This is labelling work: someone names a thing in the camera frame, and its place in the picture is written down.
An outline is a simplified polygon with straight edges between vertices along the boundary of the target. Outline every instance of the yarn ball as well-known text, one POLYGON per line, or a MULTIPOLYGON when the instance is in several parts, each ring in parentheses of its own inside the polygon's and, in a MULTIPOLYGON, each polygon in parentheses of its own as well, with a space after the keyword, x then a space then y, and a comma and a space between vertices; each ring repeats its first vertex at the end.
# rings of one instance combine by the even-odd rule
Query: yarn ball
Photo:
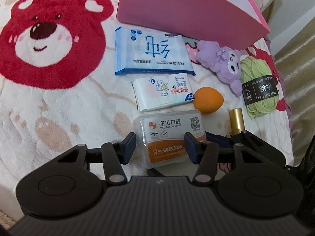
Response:
POLYGON ((202 87, 194 94, 193 104, 201 113, 212 113, 218 110, 224 102, 220 92, 210 87, 202 87))
MULTIPOLYGON (((261 76, 272 75, 267 63, 251 56, 241 61, 241 82, 246 83, 261 76)), ((246 106, 249 117, 253 120, 276 110, 279 96, 267 98, 246 106)))

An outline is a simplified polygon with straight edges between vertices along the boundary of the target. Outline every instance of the beige curtain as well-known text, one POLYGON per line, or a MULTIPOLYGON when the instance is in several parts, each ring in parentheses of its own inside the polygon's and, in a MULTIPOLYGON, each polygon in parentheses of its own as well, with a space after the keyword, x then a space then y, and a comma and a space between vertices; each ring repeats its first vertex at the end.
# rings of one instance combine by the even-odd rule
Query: beige curtain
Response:
POLYGON ((284 76, 286 101, 292 107, 293 153, 298 165, 315 135, 315 18, 276 54, 275 63, 284 76))

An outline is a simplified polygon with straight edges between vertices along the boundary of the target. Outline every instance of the white blanket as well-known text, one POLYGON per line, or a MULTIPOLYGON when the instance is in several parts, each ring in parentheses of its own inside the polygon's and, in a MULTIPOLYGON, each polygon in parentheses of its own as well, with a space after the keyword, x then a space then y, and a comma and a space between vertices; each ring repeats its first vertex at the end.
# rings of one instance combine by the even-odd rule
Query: white blanket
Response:
MULTIPOLYGON (((10 11, 15 2, 17 0, 0 0, 0 30, 10 20, 10 11)), ((98 67, 76 86, 47 90, 17 84, 0 75, 0 210, 15 220, 21 218, 22 212, 15 199, 14 189, 23 176, 76 144, 85 143, 89 148, 96 148, 109 141, 121 141, 133 131, 132 122, 140 113, 136 109, 130 82, 148 74, 115 76, 114 32, 121 24, 115 18, 118 0, 111 2, 114 13, 102 22, 106 35, 105 54, 98 67)), ((19 34, 13 33, 11 41, 19 34)), ((263 39, 255 46, 268 52, 263 39)), ((188 47, 193 56, 196 49, 188 47)), ((223 136, 229 134, 231 126, 228 111, 241 107, 246 129, 278 148, 284 153, 287 164, 292 164, 286 112, 276 111, 251 120, 242 97, 236 98, 229 86, 221 83, 201 65, 193 64, 193 68, 196 76, 189 76, 189 80, 194 91, 204 86, 213 87, 225 99, 217 112, 203 116, 206 131, 223 136)), ((192 103, 164 109, 162 112, 189 109, 194 109, 192 103)), ((145 174, 145 168, 141 167, 137 159, 123 168, 128 178, 131 175, 145 174)), ((189 161, 161 168, 167 175, 191 176, 195 170, 196 166, 189 161)), ((103 178, 101 165, 95 165, 92 171, 103 178)))

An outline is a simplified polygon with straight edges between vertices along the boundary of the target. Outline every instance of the gold cylinder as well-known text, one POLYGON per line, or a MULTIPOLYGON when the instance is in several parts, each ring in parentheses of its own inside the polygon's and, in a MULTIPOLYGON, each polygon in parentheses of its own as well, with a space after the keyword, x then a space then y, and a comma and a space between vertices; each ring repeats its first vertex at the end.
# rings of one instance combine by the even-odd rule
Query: gold cylinder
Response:
POLYGON ((242 132, 245 129, 244 119, 242 114, 241 108, 235 108, 230 112, 230 121, 231 121, 231 128, 232 134, 236 135, 242 132))

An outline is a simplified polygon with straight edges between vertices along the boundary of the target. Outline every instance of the orange and white logo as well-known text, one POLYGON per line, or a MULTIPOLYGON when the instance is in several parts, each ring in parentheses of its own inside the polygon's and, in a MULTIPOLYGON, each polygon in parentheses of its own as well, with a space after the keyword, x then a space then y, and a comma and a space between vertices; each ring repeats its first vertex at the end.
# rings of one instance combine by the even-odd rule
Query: orange and white logo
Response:
POLYGON ((150 130, 154 130, 156 127, 157 127, 157 124, 156 124, 156 123, 149 122, 149 128, 150 128, 150 130))

